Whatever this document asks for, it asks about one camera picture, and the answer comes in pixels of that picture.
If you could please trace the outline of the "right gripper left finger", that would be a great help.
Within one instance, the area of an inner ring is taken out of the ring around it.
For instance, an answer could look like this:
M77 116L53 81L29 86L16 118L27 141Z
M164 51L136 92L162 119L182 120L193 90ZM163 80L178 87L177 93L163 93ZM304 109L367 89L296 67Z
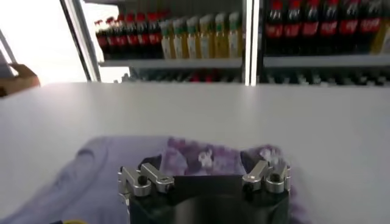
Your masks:
M122 205L174 205L175 179L151 163L140 170L121 166L118 171L118 196Z

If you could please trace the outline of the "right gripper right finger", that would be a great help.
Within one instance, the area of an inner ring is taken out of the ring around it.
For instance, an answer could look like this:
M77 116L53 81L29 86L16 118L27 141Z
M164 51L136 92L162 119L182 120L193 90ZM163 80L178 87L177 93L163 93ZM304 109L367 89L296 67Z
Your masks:
M241 163L246 171L243 186L250 191L264 187L268 192L281 194L291 190L291 166L276 151L242 151Z

